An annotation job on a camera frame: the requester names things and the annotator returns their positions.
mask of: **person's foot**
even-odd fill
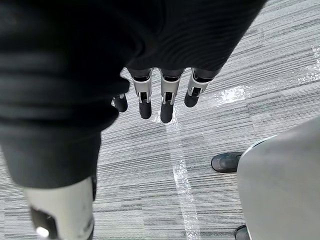
[[[238,227],[234,231],[235,240],[250,240],[249,232],[246,225]]]
[[[236,173],[242,151],[216,155],[211,160],[211,167],[219,173]]]

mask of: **robotic finger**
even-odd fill
[[[160,119],[167,124],[172,119],[174,103],[178,93],[180,78],[184,69],[166,70],[160,69],[161,72],[161,112]]]
[[[152,68],[143,70],[128,69],[133,79],[133,85],[139,100],[140,116],[143,119],[151,117],[151,95],[152,95]]]
[[[192,108],[197,104],[200,94],[206,90],[209,83],[219,72],[220,70],[208,71],[199,68],[192,68],[188,89],[184,98],[184,104],[188,108]]]
[[[52,240],[93,239],[92,204],[96,194],[93,177],[59,188],[23,190],[38,235]]]
[[[124,93],[118,94],[112,98],[115,108],[120,112],[124,113],[128,109],[128,102]]]

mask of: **black sleeve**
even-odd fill
[[[0,144],[12,179],[57,188],[97,171],[112,97],[134,70],[219,71],[266,0],[2,0]]]
[[[96,174],[101,131],[118,116],[112,97],[129,88],[119,73],[152,51],[143,39],[161,27],[139,2],[1,1],[0,143],[17,184],[57,188]]]

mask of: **black fingertip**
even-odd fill
[[[197,104],[198,100],[199,100],[198,96],[190,96],[188,93],[186,93],[184,97],[184,104],[188,108],[192,108]]]
[[[124,113],[128,109],[128,102],[127,102],[127,97],[124,94],[124,97],[121,98],[120,95],[117,95],[113,99],[113,103],[115,108],[120,112]]]
[[[147,100],[143,100],[139,103],[140,116],[143,119],[149,119],[151,117],[152,109],[151,102],[147,102]]]
[[[172,120],[173,111],[174,105],[171,105],[170,101],[166,101],[165,104],[161,104],[160,119],[164,124],[167,124]]]

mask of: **gray striped carpet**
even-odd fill
[[[234,239],[245,223],[236,175],[214,172],[211,158],[320,114],[319,13],[319,0],[270,0],[194,108],[185,71],[168,124],[159,71],[148,120],[131,85],[128,111],[102,133],[94,239]],[[1,155],[0,239],[37,239]]]

